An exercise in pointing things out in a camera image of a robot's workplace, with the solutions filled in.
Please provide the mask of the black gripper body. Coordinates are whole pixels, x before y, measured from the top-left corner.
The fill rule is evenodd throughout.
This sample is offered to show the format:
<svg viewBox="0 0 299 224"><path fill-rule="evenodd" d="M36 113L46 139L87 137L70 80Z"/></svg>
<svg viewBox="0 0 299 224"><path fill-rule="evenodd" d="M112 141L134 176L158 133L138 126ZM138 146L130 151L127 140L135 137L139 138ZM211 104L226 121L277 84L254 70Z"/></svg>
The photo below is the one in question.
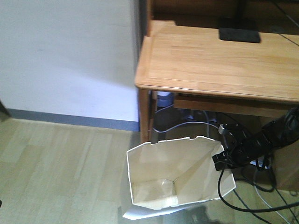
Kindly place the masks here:
<svg viewBox="0 0 299 224"><path fill-rule="evenodd" d="M273 149L272 142L264 133L257 133L232 147L230 160L233 166L242 167L251 161L268 154Z"/></svg>

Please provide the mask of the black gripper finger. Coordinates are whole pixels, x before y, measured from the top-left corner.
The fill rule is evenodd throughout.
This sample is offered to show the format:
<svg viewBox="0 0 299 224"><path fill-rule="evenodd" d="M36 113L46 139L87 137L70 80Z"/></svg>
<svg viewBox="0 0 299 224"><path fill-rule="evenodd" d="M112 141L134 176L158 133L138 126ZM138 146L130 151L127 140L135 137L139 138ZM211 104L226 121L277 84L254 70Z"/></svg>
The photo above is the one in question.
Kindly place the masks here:
<svg viewBox="0 0 299 224"><path fill-rule="evenodd" d="M221 171L230 168L230 157L227 151L212 156L216 171Z"/></svg>

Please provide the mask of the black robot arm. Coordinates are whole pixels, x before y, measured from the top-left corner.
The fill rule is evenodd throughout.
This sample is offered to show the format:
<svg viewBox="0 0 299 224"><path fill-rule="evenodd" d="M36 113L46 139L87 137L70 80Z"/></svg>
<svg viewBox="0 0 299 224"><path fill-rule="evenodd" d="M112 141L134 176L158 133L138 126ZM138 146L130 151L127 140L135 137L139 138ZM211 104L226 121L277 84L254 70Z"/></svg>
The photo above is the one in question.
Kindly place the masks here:
<svg viewBox="0 0 299 224"><path fill-rule="evenodd" d="M215 169L243 167L299 140L299 108L290 109L255 134L250 134L239 124L221 124L218 131L221 135L232 136L234 140L222 153L212 156Z"/></svg>

